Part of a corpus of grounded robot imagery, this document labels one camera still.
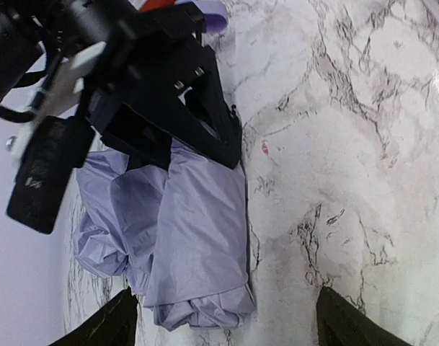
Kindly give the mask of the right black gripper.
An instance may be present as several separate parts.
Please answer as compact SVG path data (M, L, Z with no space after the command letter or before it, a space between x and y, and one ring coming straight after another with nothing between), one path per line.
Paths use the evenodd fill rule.
M114 26L86 81L89 122L136 167L167 169L174 139L230 169L239 163L239 120L204 27L192 2L132 14Z

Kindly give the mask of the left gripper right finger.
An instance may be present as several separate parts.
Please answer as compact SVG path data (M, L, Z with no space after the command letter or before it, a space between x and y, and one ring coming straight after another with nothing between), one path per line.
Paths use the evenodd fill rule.
M330 287L320 290L316 321L321 346L409 346L375 324Z

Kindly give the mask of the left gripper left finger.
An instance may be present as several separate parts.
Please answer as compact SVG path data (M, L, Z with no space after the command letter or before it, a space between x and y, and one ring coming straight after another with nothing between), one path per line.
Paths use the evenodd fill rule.
M126 288L72 332L50 346L132 346L136 344L138 299Z

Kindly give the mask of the lilac folding umbrella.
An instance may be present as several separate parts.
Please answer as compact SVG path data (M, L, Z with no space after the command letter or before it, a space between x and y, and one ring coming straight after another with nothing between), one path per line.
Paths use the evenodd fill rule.
M126 276L157 326L230 329L254 311L240 166L173 141L168 169L133 168L108 149L90 153L76 180L76 260L101 278Z

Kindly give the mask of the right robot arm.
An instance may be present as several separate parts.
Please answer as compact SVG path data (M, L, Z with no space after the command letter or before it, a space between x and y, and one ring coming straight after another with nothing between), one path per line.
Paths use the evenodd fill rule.
M241 126L203 44L216 2L0 1L0 117L25 127L71 107L102 142L163 169L172 141L228 168Z

